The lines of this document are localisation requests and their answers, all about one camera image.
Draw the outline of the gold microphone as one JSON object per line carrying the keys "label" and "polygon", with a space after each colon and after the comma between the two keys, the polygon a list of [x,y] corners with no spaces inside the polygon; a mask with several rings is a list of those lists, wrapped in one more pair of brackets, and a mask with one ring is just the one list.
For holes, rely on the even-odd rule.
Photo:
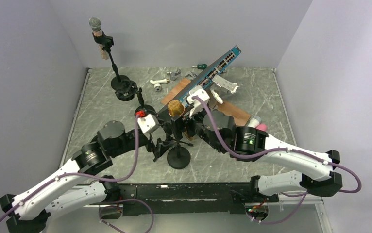
{"label": "gold microphone", "polygon": [[192,141],[193,137],[187,132],[187,126],[184,120],[185,107],[183,104],[179,100],[171,100],[168,103],[168,112],[172,120],[174,134],[180,136],[180,133],[182,133],[186,139]]}

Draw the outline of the black round-base clip stand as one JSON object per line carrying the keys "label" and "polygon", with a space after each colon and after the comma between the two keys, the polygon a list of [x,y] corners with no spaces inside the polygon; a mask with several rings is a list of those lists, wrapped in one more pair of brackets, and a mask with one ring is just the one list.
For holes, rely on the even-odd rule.
{"label": "black round-base clip stand", "polygon": [[174,169],[186,168],[191,160],[189,151],[181,146],[182,136],[182,118],[181,116],[173,116],[171,118],[172,133],[175,138],[174,147],[167,154],[167,162]]}

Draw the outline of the black round-base shock-mount stand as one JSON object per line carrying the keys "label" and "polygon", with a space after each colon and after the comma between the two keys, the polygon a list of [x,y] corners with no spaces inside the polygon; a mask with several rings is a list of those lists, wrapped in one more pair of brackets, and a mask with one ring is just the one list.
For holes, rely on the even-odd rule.
{"label": "black round-base shock-mount stand", "polygon": [[140,112],[140,115],[156,115],[156,110],[148,104],[145,104],[142,88],[138,88],[137,84],[131,80],[122,80],[112,87],[115,90],[115,95],[121,101],[130,101],[137,97],[139,106],[134,111],[134,116]]}

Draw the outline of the white microphone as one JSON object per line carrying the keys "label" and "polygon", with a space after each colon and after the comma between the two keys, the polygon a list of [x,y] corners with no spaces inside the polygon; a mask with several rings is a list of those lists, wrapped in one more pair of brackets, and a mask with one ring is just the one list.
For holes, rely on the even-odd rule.
{"label": "white microphone", "polygon": [[262,122],[259,116],[252,116],[246,123],[247,127],[257,128]]}

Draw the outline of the pink microphone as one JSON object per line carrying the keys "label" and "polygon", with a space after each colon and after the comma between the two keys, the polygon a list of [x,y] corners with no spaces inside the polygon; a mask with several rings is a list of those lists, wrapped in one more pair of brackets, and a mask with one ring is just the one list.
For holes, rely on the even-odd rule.
{"label": "pink microphone", "polygon": [[266,124],[259,124],[257,127],[256,127],[257,130],[260,130],[260,131],[264,131],[266,132],[268,130],[268,127]]}

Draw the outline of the black tripod shock-mount stand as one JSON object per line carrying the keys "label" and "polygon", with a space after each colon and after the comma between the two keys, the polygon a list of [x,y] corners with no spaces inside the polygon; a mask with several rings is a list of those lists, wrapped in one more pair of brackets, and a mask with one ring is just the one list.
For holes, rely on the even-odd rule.
{"label": "black tripod shock-mount stand", "polygon": [[177,147],[179,144],[183,143],[188,146],[193,146],[193,143],[189,143],[186,141],[182,141],[182,138],[186,132],[186,128],[175,128],[174,126],[171,126],[169,124],[165,124],[162,126],[166,138],[165,140],[162,140],[161,138],[158,138],[156,141],[156,145],[153,149],[154,154],[154,162],[156,162],[163,154],[172,147]]}

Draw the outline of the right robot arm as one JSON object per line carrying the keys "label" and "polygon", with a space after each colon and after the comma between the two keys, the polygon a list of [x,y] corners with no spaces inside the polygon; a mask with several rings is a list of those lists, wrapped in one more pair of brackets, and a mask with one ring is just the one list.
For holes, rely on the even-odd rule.
{"label": "right robot arm", "polygon": [[290,170],[251,177],[248,196],[253,201],[289,191],[331,197],[343,187],[342,175],[334,171],[340,163],[338,151],[322,153],[299,148],[252,126],[237,126],[232,116],[217,110],[194,114],[185,122],[189,136],[198,136],[219,153],[242,162],[273,163]]}

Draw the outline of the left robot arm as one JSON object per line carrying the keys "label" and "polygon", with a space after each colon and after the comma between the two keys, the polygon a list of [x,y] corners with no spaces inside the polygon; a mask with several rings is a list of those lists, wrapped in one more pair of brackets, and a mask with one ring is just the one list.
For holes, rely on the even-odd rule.
{"label": "left robot arm", "polygon": [[[0,223],[6,220],[11,233],[39,233],[56,216],[103,200],[115,203],[120,196],[117,184],[134,174],[139,149],[145,146],[149,152],[155,152],[151,134],[159,127],[158,120],[147,116],[136,118],[130,131],[126,131],[120,121],[107,122],[90,143],[83,145],[43,181],[21,194],[1,197],[4,214]],[[98,176],[112,166],[114,158],[130,151],[134,152],[134,162],[127,175]]]}

